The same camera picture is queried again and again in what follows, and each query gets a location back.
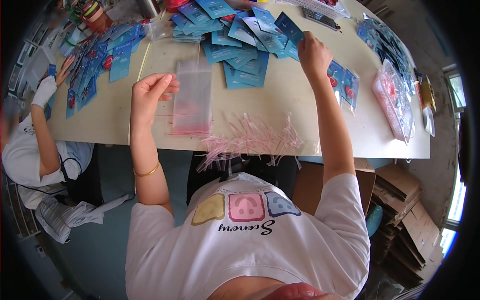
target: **pink smiley face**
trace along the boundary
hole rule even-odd
[[[256,193],[229,195],[228,216],[234,222],[262,221],[265,218],[262,196]]]

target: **plastic basket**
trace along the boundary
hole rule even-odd
[[[388,60],[384,60],[382,69],[378,71],[372,90],[384,110],[393,136],[408,144],[414,127],[412,107],[398,74]]]
[[[348,12],[346,7],[343,5],[343,3],[340,0],[338,0],[335,7],[331,7],[329,5],[323,4],[317,0],[283,0],[283,1],[299,5],[301,7],[309,8],[314,12],[321,13],[334,20],[350,17],[350,13]]]

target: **white glove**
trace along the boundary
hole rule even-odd
[[[33,96],[32,105],[36,104],[41,108],[45,108],[50,97],[57,91],[57,82],[55,77],[48,76],[40,83],[40,86],[36,90],[35,96]]]

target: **gold bracelet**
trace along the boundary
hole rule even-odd
[[[135,172],[135,169],[133,169],[133,173],[134,173],[135,175],[137,175],[138,177],[148,176],[148,175],[152,174],[153,172],[155,172],[155,171],[158,169],[158,166],[160,166],[160,161],[158,161],[157,164],[156,164],[156,166],[155,166],[155,168],[154,168],[153,170],[151,170],[150,172],[148,172],[148,173],[145,173],[145,174],[137,174],[137,173]]]

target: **blue floor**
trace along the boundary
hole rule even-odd
[[[186,211],[186,186],[191,151],[159,150],[158,157],[167,178],[175,223],[183,223]],[[322,162],[321,157],[300,158]],[[130,148],[99,145],[99,172],[104,201],[125,193],[133,195],[133,165]],[[369,159],[375,167],[392,160]],[[84,292],[102,300],[127,300],[125,293],[125,257],[130,211],[136,199],[105,213],[104,224],[85,224],[73,228],[68,244],[56,244],[71,273]]]

